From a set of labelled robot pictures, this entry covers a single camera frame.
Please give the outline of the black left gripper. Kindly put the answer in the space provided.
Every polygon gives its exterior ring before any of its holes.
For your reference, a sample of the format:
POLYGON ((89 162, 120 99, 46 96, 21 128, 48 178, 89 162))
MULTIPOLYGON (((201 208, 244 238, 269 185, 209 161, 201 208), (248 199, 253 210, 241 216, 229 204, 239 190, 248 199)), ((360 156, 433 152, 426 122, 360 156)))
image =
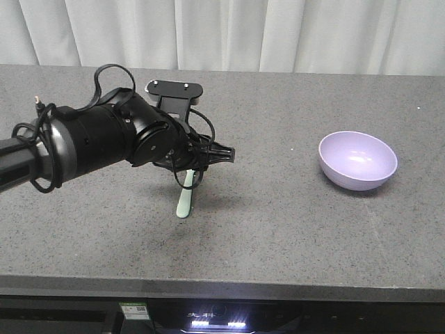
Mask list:
POLYGON ((137 136, 130 163, 139 167, 148 163, 170 171, 207 170, 212 164, 234 162, 235 149, 197 133, 176 120, 161 121, 137 136))

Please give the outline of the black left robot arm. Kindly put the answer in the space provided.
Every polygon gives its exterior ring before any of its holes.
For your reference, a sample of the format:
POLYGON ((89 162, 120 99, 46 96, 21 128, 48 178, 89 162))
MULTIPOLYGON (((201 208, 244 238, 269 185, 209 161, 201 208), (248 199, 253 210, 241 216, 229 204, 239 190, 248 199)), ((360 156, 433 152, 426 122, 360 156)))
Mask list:
POLYGON ((121 161, 202 175, 211 164, 232 162, 235 156, 234 148, 197 133, 126 88, 83 111, 42 102, 35 109, 35 120, 15 125, 11 137, 1 141, 2 191, 30 182, 50 193, 121 161))

